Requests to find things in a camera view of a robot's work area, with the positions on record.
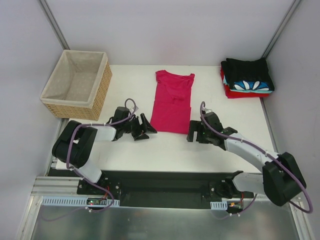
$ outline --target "white fabric liner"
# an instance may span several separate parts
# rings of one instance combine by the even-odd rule
[[[107,61],[105,52],[64,50],[41,94],[41,101],[92,108]]]

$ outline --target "red folded cloth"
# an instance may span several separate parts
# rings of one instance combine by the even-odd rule
[[[225,95],[228,99],[239,99],[239,98],[265,98],[269,96],[269,93],[256,93],[256,92],[238,92],[238,91],[231,91],[228,85],[223,83],[225,78],[224,70],[221,67],[221,79],[222,84],[224,87]]]
[[[150,123],[159,132],[188,134],[191,114],[191,87],[195,75],[156,73],[156,91]]]

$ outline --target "white table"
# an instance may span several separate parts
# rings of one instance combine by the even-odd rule
[[[273,150],[266,119],[259,98],[228,99],[225,96],[217,66],[112,65],[113,77],[106,94],[98,123],[105,123],[127,98],[135,100],[139,110],[150,121],[158,70],[178,75],[195,74],[191,94],[191,120],[200,120],[200,103],[212,109],[223,127],[238,130],[247,139]],[[76,120],[90,123],[89,120]],[[91,156],[102,170],[156,172],[235,172],[259,171],[242,158],[212,144],[187,142],[186,135],[168,132],[149,134],[150,139],[134,142],[124,134],[114,142],[96,142]],[[57,162],[56,169],[66,169]]]

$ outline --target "laundry basket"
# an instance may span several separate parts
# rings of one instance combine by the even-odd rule
[[[97,121],[111,77],[105,52],[64,50],[40,99],[57,118]]]

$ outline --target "gray wall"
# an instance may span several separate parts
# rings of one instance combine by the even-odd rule
[[[36,0],[0,1],[0,239],[16,238],[59,120],[40,94],[62,48]]]
[[[307,183],[320,236],[320,1],[305,0],[268,62],[276,91],[265,100],[280,152],[292,153]]]
[[[47,0],[73,50],[111,64],[217,66],[257,59],[293,0]]]

